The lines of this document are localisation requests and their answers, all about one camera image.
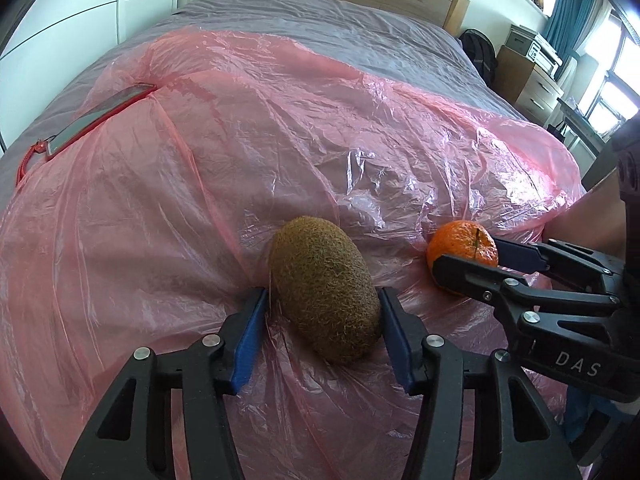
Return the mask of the pink plastic sheet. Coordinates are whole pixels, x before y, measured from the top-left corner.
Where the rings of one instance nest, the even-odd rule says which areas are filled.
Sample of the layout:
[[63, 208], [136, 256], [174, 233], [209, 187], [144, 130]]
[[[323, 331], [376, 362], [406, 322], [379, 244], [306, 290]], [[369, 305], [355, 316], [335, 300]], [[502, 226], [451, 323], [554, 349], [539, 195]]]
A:
[[376, 334], [373, 291], [460, 346], [504, 337], [439, 289], [427, 240], [472, 220], [538, 240], [580, 196], [541, 128], [357, 70], [284, 37], [181, 29], [124, 53], [79, 115], [154, 91], [36, 162], [1, 218], [1, 406], [58, 478], [135, 348], [180, 349], [252, 287], [272, 292], [229, 402], [251, 479], [397, 479], [418, 419]]

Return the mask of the teal curtain right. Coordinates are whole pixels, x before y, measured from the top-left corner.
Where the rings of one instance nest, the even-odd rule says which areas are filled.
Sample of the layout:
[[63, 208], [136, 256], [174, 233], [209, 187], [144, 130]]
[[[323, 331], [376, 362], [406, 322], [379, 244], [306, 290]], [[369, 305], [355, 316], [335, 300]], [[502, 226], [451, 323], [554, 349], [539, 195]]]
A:
[[555, 0], [542, 36], [564, 64], [576, 51], [583, 32], [589, 32], [589, 19], [601, 0]]

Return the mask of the black backpack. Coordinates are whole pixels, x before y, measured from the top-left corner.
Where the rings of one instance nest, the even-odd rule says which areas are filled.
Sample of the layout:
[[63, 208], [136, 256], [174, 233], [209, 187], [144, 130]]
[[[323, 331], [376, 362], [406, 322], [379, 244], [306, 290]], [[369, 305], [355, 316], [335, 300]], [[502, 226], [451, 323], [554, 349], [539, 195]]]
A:
[[488, 87], [494, 83], [498, 61], [495, 48], [482, 32], [467, 29], [459, 37], [462, 49]]

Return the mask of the wooden drawer cabinet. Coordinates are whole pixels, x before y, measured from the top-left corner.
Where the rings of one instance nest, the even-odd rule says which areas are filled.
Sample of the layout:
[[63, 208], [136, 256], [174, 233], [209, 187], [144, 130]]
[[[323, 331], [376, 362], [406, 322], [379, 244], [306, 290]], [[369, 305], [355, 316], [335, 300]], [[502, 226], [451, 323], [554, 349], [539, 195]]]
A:
[[498, 52], [491, 89], [541, 127], [548, 124], [563, 95], [558, 84], [538, 64], [507, 46]]

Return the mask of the round brown kiwi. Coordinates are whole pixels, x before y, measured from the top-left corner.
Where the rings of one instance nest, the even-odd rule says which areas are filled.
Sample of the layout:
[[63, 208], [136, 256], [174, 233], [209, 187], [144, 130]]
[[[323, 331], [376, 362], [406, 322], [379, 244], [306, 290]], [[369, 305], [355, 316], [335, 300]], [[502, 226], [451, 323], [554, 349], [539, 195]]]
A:
[[367, 263], [349, 236], [316, 217], [286, 222], [269, 267], [282, 312], [328, 362], [347, 365], [381, 337], [381, 305]]

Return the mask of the red cased smartphone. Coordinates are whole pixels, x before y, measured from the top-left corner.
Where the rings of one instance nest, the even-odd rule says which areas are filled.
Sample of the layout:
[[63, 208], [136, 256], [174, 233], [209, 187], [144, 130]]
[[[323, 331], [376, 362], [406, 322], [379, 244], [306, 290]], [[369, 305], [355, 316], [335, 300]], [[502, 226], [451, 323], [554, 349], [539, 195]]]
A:
[[32, 156], [43, 155], [48, 162], [65, 151], [83, 136], [86, 136], [107, 119], [114, 117], [130, 105], [141, 101], [157, 89], [155, 84], [134, 84], [113, 94], [108, 99], [90, 108], [88, 112], [77, 117], [59, 133], [38, 140], [29, 148], [17, 167], [15, 185], [19, 185], [27, 174]]

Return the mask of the white desk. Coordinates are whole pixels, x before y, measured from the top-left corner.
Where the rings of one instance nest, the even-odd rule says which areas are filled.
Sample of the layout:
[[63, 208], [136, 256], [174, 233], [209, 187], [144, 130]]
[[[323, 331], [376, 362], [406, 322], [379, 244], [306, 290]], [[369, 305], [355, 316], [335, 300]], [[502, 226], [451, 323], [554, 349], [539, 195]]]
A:
[[546, 129], [561, 141], [573, 156], [586, 155], [596, 159], [606, 144], [577, 105], [562, 98], [556, 99]]

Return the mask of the small stemmed tangerine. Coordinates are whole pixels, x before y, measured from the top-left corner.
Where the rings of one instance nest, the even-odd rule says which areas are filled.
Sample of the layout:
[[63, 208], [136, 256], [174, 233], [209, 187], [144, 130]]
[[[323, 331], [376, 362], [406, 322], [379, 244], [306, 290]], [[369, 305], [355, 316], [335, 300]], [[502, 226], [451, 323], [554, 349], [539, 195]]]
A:
[[493, 268], [499, 264], [494, 238], [484, 226], [471, 220], [454, 220], [441, 226], [428, 242], [425, 255], [432, 278], [434, 263], [441, 256], [455, 256]]

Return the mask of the grey purple bed cover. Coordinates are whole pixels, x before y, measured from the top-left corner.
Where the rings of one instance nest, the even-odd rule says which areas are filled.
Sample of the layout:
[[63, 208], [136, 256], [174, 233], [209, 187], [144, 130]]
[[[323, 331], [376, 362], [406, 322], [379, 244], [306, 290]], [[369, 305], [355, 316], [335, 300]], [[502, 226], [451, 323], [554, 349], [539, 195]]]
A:
[[195, 0], [73, 70], [72, 79], [44, 101], [2, 155], [1, 203], [8, 204], [14, 193], [17, 167], [27, 149], [81, 114], [108, 66], [121, 56], [145, 51], [157, 39], [185, 54], [186, 48], [178, 44], [181, 36], [217, 49], [268, 44], [296, 60], [309, 50], [486, 112], [511, 119], [522, 116], [488, 88], [460, 41], [429, 22], [343, 0]]

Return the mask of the grey printer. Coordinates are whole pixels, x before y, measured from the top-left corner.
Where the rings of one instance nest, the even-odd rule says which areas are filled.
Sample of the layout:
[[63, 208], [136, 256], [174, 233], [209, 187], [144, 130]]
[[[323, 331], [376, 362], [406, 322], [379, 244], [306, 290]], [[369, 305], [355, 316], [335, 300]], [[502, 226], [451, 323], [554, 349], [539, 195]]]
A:
[[539, 65], [554, 78], [563, 61], [541, 34], [527, 27], [512, 25], [506, 37], [506, 46]]

